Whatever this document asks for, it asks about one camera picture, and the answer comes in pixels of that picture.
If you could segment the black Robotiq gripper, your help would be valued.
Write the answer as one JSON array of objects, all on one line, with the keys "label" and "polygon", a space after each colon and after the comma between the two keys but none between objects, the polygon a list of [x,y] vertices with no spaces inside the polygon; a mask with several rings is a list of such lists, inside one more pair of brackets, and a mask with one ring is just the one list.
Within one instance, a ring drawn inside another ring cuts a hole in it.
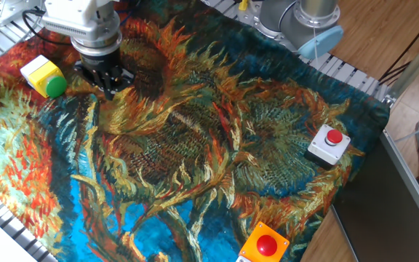
[{"label": "black Robotiq gripper", "polygon": [[121,67],[119,49],[101,56],[80,54],[80,58],[80,61],[75,62],[73,70],[83,80],[103,92],[106,100],[110,100],[110,93],[114,97],[116,93],[131,86],[135,80],[133,73]]}]

